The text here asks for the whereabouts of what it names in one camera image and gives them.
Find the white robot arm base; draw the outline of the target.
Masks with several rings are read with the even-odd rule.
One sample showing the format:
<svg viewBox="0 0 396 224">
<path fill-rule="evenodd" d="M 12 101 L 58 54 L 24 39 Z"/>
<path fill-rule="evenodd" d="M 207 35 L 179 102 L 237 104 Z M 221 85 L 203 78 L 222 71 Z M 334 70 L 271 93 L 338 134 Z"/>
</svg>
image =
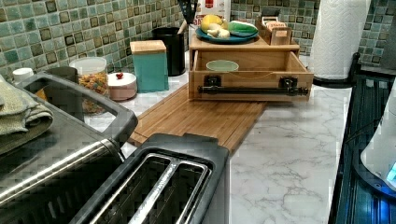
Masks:
<svg viewBox="0 0 396 224">
<path fill-rule="evenodd" d="M 364 80 L 364 112 L 378 113 L 373 136 L 358 150 L 355 169 L 373 190 L 395 199 L 395 80 Z"/>
</svg>

